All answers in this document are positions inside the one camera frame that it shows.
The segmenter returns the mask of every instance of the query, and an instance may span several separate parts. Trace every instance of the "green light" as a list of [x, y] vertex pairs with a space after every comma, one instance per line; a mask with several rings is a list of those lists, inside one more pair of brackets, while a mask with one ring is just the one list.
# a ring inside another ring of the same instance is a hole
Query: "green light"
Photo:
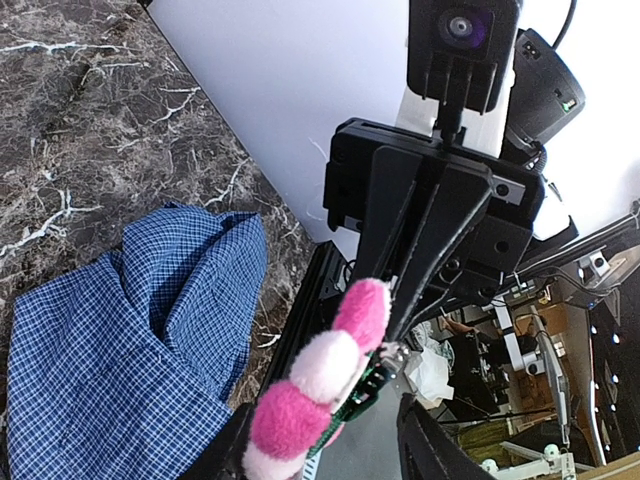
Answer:
[[569, 113], [569, 111], [578, 104], [574, 99], [569, 100], [568, 102], [562, 103], [562, 109], [565, 113]]

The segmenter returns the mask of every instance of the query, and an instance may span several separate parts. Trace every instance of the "white plastic bag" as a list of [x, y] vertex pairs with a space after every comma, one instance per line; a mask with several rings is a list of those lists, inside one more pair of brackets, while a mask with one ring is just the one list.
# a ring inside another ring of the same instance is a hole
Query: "white plastic bag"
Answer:
[[407, 362], [405, 374], [415, 393], [436, 407], [442, 400], [452, 400], [454, 390], [449, 383], [449, 362], [446, 358], [426, 349], [413, 355]]

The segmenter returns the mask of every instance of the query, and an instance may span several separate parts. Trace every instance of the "white wall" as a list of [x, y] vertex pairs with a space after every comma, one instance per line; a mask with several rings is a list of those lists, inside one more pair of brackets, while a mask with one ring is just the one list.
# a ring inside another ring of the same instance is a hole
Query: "white wall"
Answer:
[[[525, 3], [522, 26], [552, 42], [569, 0]], [[352, 257], [355, 235], [325, 225], [322, 152], [349, 117], [395, 123], [407, 1], [154, 0], [150, 13], [307, 231]], [[639, 15], [638, 2], [583, 0], [560, 49], [588, 105], [549, 145], [548, 173], [584, 234], [640, 196]]]

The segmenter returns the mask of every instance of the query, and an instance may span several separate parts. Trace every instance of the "stuffed toy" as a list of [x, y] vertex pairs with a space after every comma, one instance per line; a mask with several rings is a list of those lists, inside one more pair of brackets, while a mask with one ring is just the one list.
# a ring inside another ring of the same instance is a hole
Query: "stuffed toy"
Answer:
[[382, 344], [390, 311], [386, 283], [366, 279], [349, 289], [332, 329], [314, 337], [298, 354], [289, 378], [259, 400], [243, 457], [248, 480], [287, 480], [304, 467], [369, 355]]

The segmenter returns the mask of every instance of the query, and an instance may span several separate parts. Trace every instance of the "mounting hole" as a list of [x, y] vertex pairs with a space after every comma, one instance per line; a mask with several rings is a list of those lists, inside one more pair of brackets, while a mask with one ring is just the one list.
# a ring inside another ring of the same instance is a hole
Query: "mounting hole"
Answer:
[[507, 195], [509, 195], [509, 187], [504, 183], [501, 183], [496, 187], [496, 193], [501, 197], [506, 197]]
[[496, 292], [491, 287], [484, 287], [478, 290], [478, 294], [483, 298], [492, 299]]
[[495, 245], [496, 252], [498, 253], [507, 253], [509, 251], [509, 243], [504, 240], [496, 243]]
[[331, 155], [331, 159], [338, 164], [343, 164], [347, 161], [347, 154], [341, 148], [336, 148]]

